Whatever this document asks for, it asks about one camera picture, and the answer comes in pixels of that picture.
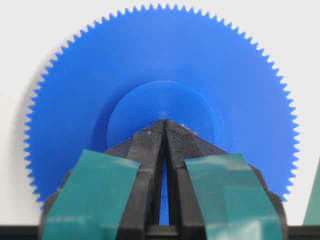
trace gear tooth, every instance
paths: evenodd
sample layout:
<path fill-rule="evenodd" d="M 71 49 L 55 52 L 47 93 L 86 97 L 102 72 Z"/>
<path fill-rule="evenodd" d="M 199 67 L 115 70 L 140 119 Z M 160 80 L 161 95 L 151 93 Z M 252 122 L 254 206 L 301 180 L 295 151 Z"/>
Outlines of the gear tooth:
<path fill-rule="evenodd" d="M 112 13 L 109 13 L 109 20 L 115 19 L 115 16 Z"/>
<path fill-rule="evenodd" d="M 214 21 L 218 22 L 217 15 L 214 15 L 214 16 L 213 16 L 213 18 L 212 18 L 212 20 L 214 20 Z"/>
<path fill-rule="evenodd" d="M 116 16 L 117 16 L 117 17 L 122 17 L 122 16 L 123 16 L 123 14 L 122 14 L 122 12 L 121 12 L 121 11 L 119 11 L 119 10 L 118 10 L 118 11 L 116 11 Z"/>
<path fill-rule="evenodd" d="M 37 98 L 38 98 L 37 96 L 30 97 L 31 101 L 34 102 L 34 103 L 37 101 Z"/>
<path fill-rule="evenodd" d="M 41 88 L 34 89 L 33 91 L 34 91 L 35 94 L 39 94 L 41 92 Z"/>
<path fill-rule="evenodd" d="M 68 49 L 68 48 L 65 47 L 65 46 L 62 46 L 62 47 L 61 47 L 61 50 L 62 50 L 63 53 L 65 53 L 65 52 L 67 51 L 67 49 Z"/>
<path fill-rule="evenodd" d="M 102 17 L 100 17 L 98 20 L 94 20 L 94 25 L 95 26 L 100 26 L 101 25 L 101 22 L 102 21 Z"/>
<path fill-rule="evenodd" d="M 23 133 L 24 133 L 25 135 L 30 136 L 31 131 L 30 131 L 30 129 L 28 129 L 28 130 L 23 131 Z M 23 150 L 26 151 L 26 152 L 29 152 L 30 147 L 25 147 Z"/>
<path fill-rule="evenodd" d="M 30 150 L 31 150 L 31 147 L 30 146 L 28 146 L 28 147 L 25 147 L 24 149 L 23 149 L 23 151 L 25 151 L 25 152 L 28 152 L 28 153 L 30 153 Z"/>
<path fill-rule="evenodd" d="M 268 62 L 268 64 L 273 67 L 275 65 L 275 62 L 274 61 L 271 61 L 271 62 Z"/>
<path fill-rule="evenodd" d="M 57 63 L 57 60 L 50 59 L 50 63 L 54 66 Z"/>
<path fill-rule="evenodd" d="M 299 132 L 297 132 L 297 131 L 293 131 L 293 137 L 296 137 L 296 136 L 299 136 L 300 135 L 300 133 Z M 299 140 L 297 140 L 297 139 L 294 139 L 294 144 L 299 144 L 300 143 L 300 141 Z"/>
<path fill-rule="evenodd" d="M 57 53 L 55 54 L 55 56 L 56 56 L 57 59 L 59 59 L 59 58 L 62 57 L 62 54 L 59 53 L 59 52 L 57 52 Z"/>
<path fill-rule="evenodd" d="M 157 11 L 161 10 L 161 9 L 162 9 L 161 4 L 158 3 L 158 4 L 156 5 L 156 8 L 155 8 L 155 9 L 156 9 Z"/>
<path fill-rule="evenodd" d="M 41 82 L 42 82 L 43 84 L 45 84 L 46 79 L 48 78 L 48 74 L 47 74 L 47 73 L 42 73 L 40 76 L 41 76 L 41 78 L 42 78 Z"/>
<path fill-rule="evenodd" d="M 80 34 L 81 34 L 81 37 L 83 37 L 84 35 L 86 35 L 86 32 L 83 29 L 81 29 Z"/>
<path fill-rule="evenodd" d="M 142 5 L 141 5 L 141 12 L 146 12 L 146 11 L 147 11 L 147 9 L 146 9 L 145 5 L 142 4 Z"/>
<path fill-rule="evenodd" d="M 74 43 L 73 43 L 72 41 L 70 41 L 70 40 L 66 41 L 66 43 L 68 44 L 69 47 L 74 44 Z"/>
<path fill-rule="evenodd" d="M 257 49 L 258 43 L 256 42 L 256 43 L 252 44 L 252 46 L 253 46 L 255 49 Z"/>
<path fill-rule="evenodd" d="M 272 72 L 273 72 L 274 74 L 277 74 L 277 73 L 279 72 L 279 68 L 273 69 Z"/>
<path fill-rule="evenodd" d="M 293 162 L 299 161 L 299 158 L 296 156 L 293 156 L 292 159 L 293 159 Z"/>
<path fill-rule="evenodd" d="M 30 137 L 24 139 L 23 142 L 24 142 L 25 144 L 30 144 Z"/>
<path fill-rule="evenodd" d="M 129 15 L 129 14 L 130 14 L 129 8 L 126 7 L 126 8 L 124 9 L 124 14 L 126 14 L 126 15 Z"/>
<path fill-rule="evenodd" d="M 88 32 L 91 32 L 94 29 L 90 24 L 87 24 L 86 27 L 88 28 Z"/>
<path fill-rule="evenodd" d="M 43 88 L 44 85 L 45 85 L 45 82 L 44 82 L 44 81 L 38 81 L 36 84 L 37 84 L 40 88 Z"/>
<path fill-rule="evenodd" d="M 240 37 L 242 37 L 242 38 L 245 38 L 245 36 L 246 36 L 246 32 L 245 31 L 240 34 Z"/>
<path fill-rule="evenodd" d="M 27 127 L 31 127 L 31 121 L 25 122 L 24 125 L 26 125 Z"/>
<path fill-rule="evenodd" d="M 293 128 L 294 128 L 294 129 L 297 128 L 297 127 L 299 127 L 299 124 L 296 123 L 296 122 L 293 122 L 292 125 L 293 125 Z"/>
<path fill-rule="evenodd" d="M 229 22 L 229 24 L 226 26 L 227 29 L 232 30 L 232 22 Z"/>
<path fill-rule="evenodd" d="M 53 68 L 52 66 L 45 66 L 44 67 L 44 69 L 47 70 L 48 73 L 51 72 L 52 68 Z"/>
<path fill-rule="evenodd" d="M 294 184 L 291 181 L 288 181 L 287 186 L 293 186 Z"/>
<path fill-rule="evenodd" d="M 31 111 L 35 111 L 35 108 L 36 108 L 36 106 L 35 105 L 29 105 L 28 106 L 28 109 L 30 109 Z"/>
<path fill-rule="evenodd" d="M 283 90 L 283 93 L 284 93 L 284 95 L 285 95 L 286 97 L 291 94 L 291 92 L 290 92 L 290 91 L 287 91 L 287 90 Z M 287 101 L 288 101 L 288 105 L 289 105 L 289 104 L 292 103 L 294 100 L 291 99 L 291 98 L 288 98 Z"/>
<path fill-rule="evenodd" d="M 291 164 L 291 170 L 294 170 L 294 169 L 297 169 L 297 166 L 295 166 L 294 164 Z M 295 177 L 296 177 L 296 175 L 290 171 L 289 178 L 291 179 L 291 178 L 295 178 Z"/>
<path fill-rule="evenodd" d="M 28 161 L 28 162 L 31 162 L 31 155 L 28 155 L 28 156 L 25 156 L 24 157 L 24 160 L 26 160 L 26 161 Z"/>
<path fill-rule="evenodd" d="M 293 112 L 293 111 L 296 110 L 296 107 L 295 107 L 295 106 L 289 106 L 288 108 L 289 108 L 289 111 L 290 111 L 290 112 Z"/>
<path fill-rule="evenodd" d="M 286 188 L 286 189 L 284 190 L 284 193 L 283 193 L 283 194 L 290 194 L 290 193 L 291 193 L 290 190 Z"/>
<path fill-rule="evenodd" d="M 257 50 L 257 52 L 259 55 L 262 55 L 264 53 L 264 50 L 265 50 L 264 48 L 261 48 L 261 49 Z"/>
<path fill-rule="evenodd" d="M 28 164 L 27 166 L 25 166 L 26 169 L 32 169 L 32 163 Z"/>
<path fill-rule="evenodd" d="M 284 76 L 280 75 L 280 76 L 276 76 L 276 79 L 280 82 L 282 79 L 284 79 Z M 282 86 L 282 88 L 284 89 L 288 84 L 286 83 L 280 83 L 280 86 Z"/>
<path fill-rule="evenodd" d="M 282 200 L 283 203 L 288 201 L 287 198 L 285 197 L 285 193 L 282 194 L 281 200 Z"/>
<path fill-rule="evenodd" d="M 138 10 L 138 8 L 136 6 L 134 6 L 132 12 L 136 13 L 136 12 L 139 12 L 139 10 Z"/>
<path fill-rule="evenodd" d="M 38 197 L 35 201 L 36 201 L 37 203 L 42 203 L 42 202 L 44 201 L 44 199 L 43 199 L 42 196 L 40 196 L 40 197 Z"/>
<path fill-rule="evenodd" d="M 295 119 L 297 118 L 297 115 L 291 114 L 291 115 L 289 116 L 289 118 L 290 118 L 291 120 L 295 120 Z"/>
<path fill-rule="evenodd" d="M 33 113 L 32 112 L 29 112 L 25 115 L 27 118 L 29 119 L 32 119 L 32 116 L 33 116 Z"/>

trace blue gear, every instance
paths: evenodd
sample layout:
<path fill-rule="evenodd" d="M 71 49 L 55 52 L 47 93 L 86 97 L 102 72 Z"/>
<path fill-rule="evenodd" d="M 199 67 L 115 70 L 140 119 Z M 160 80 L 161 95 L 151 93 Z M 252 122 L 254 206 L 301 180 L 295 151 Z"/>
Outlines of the blue gear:
<path fill-rule="evenodd" d="M 38 201 L 57 190 L 83 149 L 105 151 L 159 118 L 243 153 L 271 191 L 289 193 L 297 159 L 291 100 L 273 63 L 244 36 L 177 6 L 119 12 L 75 35 L 27 115 Z"/>

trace black plastic part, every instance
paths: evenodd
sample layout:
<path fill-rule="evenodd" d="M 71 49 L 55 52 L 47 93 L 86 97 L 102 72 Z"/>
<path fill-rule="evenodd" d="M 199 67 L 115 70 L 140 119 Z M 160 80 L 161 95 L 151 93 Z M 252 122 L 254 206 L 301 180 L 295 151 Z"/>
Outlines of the black plastic part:
<path fill-rule="evenodd" d="M 117 240 L 206 239 L 205 224 L 184 159 L 221 155 L 227 152 L 199 138 L 172 120 L 159 120 L 105 153 L 141 163 L 118 227 Z M 164 159 L 167 161 L 170 226 L 157 225 Z M 279 215 L 283 239 L 286 240 L 288 228 L 281 199 L 268 191 L 262 173 L 251 167 Z M 45 202 L 39 236 L 58 194 L 59 192 L 56 192 Z"/>
<path fill-rule="evenodd" d="M 159 120 L 135 133 L 128 142 L 105 152 L 141 163 L 118 227 L 117 240 L 143 240 L 146 225 L 159 223 L 164 126 L 165 121 Z"/>
<path fill-rule="evenodd" d="M 172 120 L 165 122 L 168 143 L 167 181 L 169 221 L 177 225 L 181 239 L 206 239 L 205 223 L 184 159 L 225 154 Z"/>
<path fill-rule="evenodd" d="M 38 226 L 0 226 L 0 239 L 37 240 L 38 232 Z M 183 240 L 183 238 L 180 238 L 179 231 L 175 225 L 148 226 L 145 231 L 145 239 Z M 288 240 L 320 240 L 320 226 L 289 226 Z"/>

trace green tape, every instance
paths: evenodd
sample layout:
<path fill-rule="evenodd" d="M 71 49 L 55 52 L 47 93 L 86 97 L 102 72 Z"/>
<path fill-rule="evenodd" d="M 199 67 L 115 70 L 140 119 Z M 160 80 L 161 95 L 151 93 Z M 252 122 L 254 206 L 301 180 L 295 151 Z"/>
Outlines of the green tape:
<path fill-rule="evenodd" d="M 241 154 L 185 160 L 208 240 L 281 240 L 278 214 Z"/>
<path fill-rule="evenodd" d="M 115 240 L 139 163 L 84 150 L 45 220 L 44 240 Z"/>
<path fill-rule="evenodd" d="M 320 225 L 320 163 L 312 187 L 312 193 L 306 210 L 304 225 Z"/>

